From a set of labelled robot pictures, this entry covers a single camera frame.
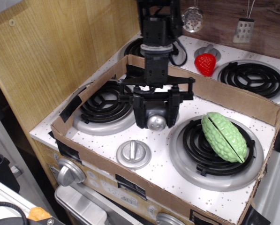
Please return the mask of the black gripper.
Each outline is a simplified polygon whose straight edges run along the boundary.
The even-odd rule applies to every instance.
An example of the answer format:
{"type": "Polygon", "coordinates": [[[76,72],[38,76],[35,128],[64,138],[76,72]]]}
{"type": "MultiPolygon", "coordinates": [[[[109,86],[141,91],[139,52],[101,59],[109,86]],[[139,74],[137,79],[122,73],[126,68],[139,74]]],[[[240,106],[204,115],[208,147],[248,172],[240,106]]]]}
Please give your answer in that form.
{"type": "Polygon", "coordinates": [[[133,102],[136,124],[147,127],[145,102],[166,101],[166,124],[175,125],[180,102],[193,100],[195,79],[168,74],[169,53],[146,53],[144,68],[128,64],[126,78],[119,82],[120,102],[133,102]]]}

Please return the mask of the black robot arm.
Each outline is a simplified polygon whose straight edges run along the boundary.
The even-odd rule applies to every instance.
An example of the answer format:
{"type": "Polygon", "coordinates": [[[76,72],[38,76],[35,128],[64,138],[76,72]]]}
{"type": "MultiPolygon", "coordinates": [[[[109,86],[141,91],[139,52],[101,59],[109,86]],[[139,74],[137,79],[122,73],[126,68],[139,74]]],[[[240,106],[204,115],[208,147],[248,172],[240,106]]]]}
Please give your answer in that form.
{"type": "Polygon", "coordinates": [[[133,106],[138,127],[160,131],[175,125],[180,103],[193,99],[195,79],[168,74],[173,43],[182,34],[180,2],[139,0],[137,9],[145,67],[127,66],[119,101],[133,106]]]}

